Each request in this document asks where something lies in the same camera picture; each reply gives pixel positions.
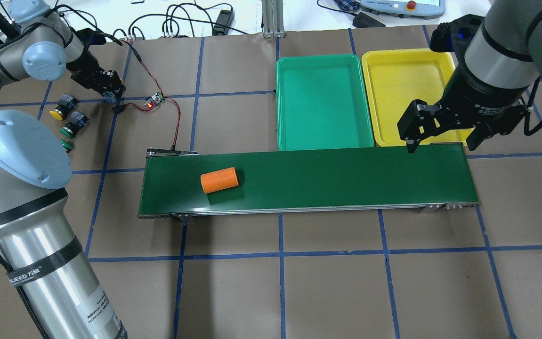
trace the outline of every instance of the light blue joint cover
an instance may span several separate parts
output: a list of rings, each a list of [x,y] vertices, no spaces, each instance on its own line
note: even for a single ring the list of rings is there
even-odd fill
[[[9,15],[19,25],[32,20],[51,9],[43,0],[13,0],[9,4]]]
[[[22,64],[26,73],[34,79],[54,81],[66,71],[66,52],[57,43],[37,42],[26,49]]]
[[[0,110],[0,167],[46,189],[64,187],[72,178],[66,150],[42,122],[19,110]]]

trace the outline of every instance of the conveyor belt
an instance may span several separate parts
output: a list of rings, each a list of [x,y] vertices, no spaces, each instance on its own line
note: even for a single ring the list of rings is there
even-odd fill
[[[206,195],[200,174],[235,167],[239,186]],[[139,217],[429,205],[470,206],[478,197],[460,144],[349,148],[146,160]]]

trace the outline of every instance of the yellow tray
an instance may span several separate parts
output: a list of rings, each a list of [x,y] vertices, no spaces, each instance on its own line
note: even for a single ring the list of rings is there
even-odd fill
[[[396,126],[413,99],[433,105],[454,71],[449,53],[436,53],[427,48],[371,51],[363,55],[363,76],[372,116],[373,135],[379,146],[404,146]],[[472,129],[448,131],[430,137],[432,142],[463,142]]]

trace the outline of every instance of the red wire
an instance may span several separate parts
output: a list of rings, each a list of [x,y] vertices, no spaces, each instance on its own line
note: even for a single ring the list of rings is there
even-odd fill
[[[181,108],[178,106],[178,103],[175,101],[175,99],[172,99],[171,97],[167,96],[167,95],[164,95],[164,92],[160,86],[160,84],[157,82],[157,79],[156,77],[154,77],[152,75],[152,73],[150,72],[150,70],[147,68],[147,66],[144,64],[144,62],[142,61],[139,61],[139,63],[141,64],[141,66],[143,66],[143,68],[145,69],[145,71],[147,71],[147,73],[150,75],[150,77],[156,82],[156,86],[158,87],[158,90],[160,91],[160,94],[163,96],[163,98],[165,99],[169,99],[170,101],[172,101],[172,104],[174,105],[174,107],[177,108],[177,128],[174,129],[174,141],[172,142],[172,148],[175,148],[177,146],[177,138],[178,138],[178,127],[179,127],[179,124],[181,122]],[[139,107],[139,105],[136,105],[134,103],[127,103],[125,104],[126,106],[131,106],[131,107],[134,107],[142,112],[148,112],[156,107],[158,107],[158,105],[155,105],[153,107],[150,107],[150,108],[147,108],[147,109],[144,109],[142,107]]]
[[[163,92],[162,88],[160,87],[160,84],[157,82],[157,79],[152,75],[150,70],[147,68],[147,66],[143,62],[140,62],[140,64],[141,64],[141,66],[143,66],[143,68],[146,69],[146,71],[150,75],[150,77],[156,82],[156,86],[158,87],[158,90],[160,91],[160,94],[162,96],[164,96],[164,92]]]
[[[165,96],[164,98],[172,101],[172,104],[174,105],[174,107],[177,108],[177,128],[174,130],[174,141],[172,142],[172,146],[175,147],[177,145],[177,138],[178,138],[178,125],[181,122],[181,108],[178,106],[178,103],[171,97]]]

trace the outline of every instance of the orange object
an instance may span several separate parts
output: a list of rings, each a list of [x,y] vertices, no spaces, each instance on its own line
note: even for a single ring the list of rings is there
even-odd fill
[[[202,182],[202,188],[206,194],[239,185],[235,167],[202,174],[200,176],[200,181]]]

